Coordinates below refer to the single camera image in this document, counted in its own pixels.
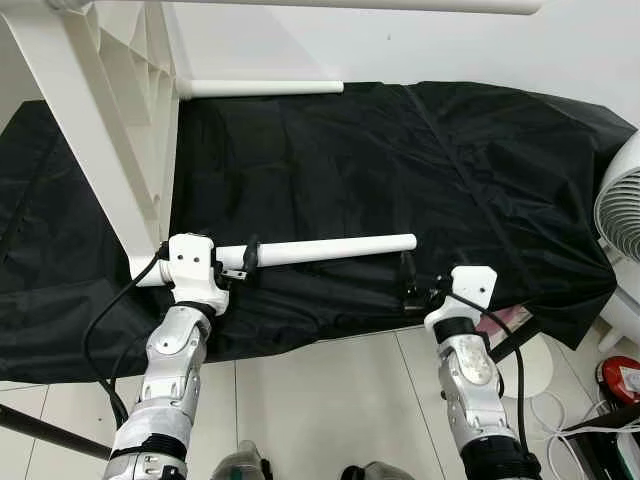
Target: white wall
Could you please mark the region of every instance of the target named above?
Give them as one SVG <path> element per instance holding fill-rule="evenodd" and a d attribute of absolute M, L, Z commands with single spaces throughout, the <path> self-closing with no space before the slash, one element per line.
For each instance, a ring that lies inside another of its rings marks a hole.
<path fill-rule="evenodd" d="M 42 98 L 9 27 L 0 17 L 0 132 L 25 100 Z"/>
<path fill-rule="evenodd" d="M 640 1 L 550 0 L 531 17 L 177 4 L 194 78 L 471 80 L 606 105 L 640 125 Z"/>

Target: black rod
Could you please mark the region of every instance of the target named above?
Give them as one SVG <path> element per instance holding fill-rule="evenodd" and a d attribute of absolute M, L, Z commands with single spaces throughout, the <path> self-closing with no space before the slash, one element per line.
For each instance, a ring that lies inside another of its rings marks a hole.
<path fill-rule="evenodd" d="M 111 455 L 109 447 L 4 405 L 0 405 L 0 426 L 102 460 L 109 460 Z"/>

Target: red object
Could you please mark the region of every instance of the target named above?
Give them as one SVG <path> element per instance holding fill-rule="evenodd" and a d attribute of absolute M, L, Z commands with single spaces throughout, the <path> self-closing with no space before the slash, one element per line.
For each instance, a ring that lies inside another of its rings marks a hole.
<path fill-rule="evenodd" d="M 635 370 L 640 374 L 640 362 L 628 357 L 611 357 L 599 365 L 598 380 L 604 383 L 609 391 L 625 405 L 640 402 L 640 392 L 627 390 L 621 367 Z"/>

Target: black cloth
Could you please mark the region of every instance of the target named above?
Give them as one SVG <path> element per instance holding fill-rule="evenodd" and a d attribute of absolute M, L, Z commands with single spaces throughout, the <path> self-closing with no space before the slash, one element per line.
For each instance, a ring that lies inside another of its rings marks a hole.
<path fill-rule="evenodd" d="M 498 272 L 492 307 L 525 304 L 576 347 L 615 289 L 596 242 L 600 179 L 634 128 L 609 110 L 469 83 L 180 106 L 172 232 L 218 245 L 412 232 L 421 288 L 455 264 Z M 89 380 L 80 338 L 128 279 L 113 231 L 44 103 L 0 136 L 0 378 Z M 208 360 L 418 324 L 397 254 L 264 269 L 232 291 Z M 137 289 L 96 330 L 105 373 L 160 320 Z M 144 368 L 142 344 L 122 374 Z"/>

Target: tiled floor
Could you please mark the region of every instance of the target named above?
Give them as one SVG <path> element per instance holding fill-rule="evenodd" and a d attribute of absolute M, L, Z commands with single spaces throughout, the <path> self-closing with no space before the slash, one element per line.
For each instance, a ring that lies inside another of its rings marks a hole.
<path fill-rule="evenodd" d="M 601 324 L 577 352 L 545 337 L 554 376 L 549 390 L 570 405 L 577 422 L 595 395 L 593 369 L 602 358 Z M 637 356 L 625 342 L 615 353 Z M 277 357 L 206 365 L 188 463 L 190 479 L 210 478 L 239 439 L 254 440 L 273 464 L 277 480 L 334 480 L 349 464 L 373 459 L 397 465 L 417 480 L 460 480 L 464 470 L 449 432 L 436 376 L 435 343 L 423 329 L 321 342 Z M 120 382 L 127 403 L 139 378 Z M 0 382 L 0 403 L 110 444 L 114 423 L 95 384 L 30 386 Z M 505 399 L 515 423 L 515 401 Z M 541 399 L 553 421 L 555 405 Z M 543 432 L 527 404 L 531 449 L 551 479 Z M 91 480 L 105 462 L 0 429 L 3 478 Z M 554 456 L 566 479 L 577 479 L 562 448 Z"/>

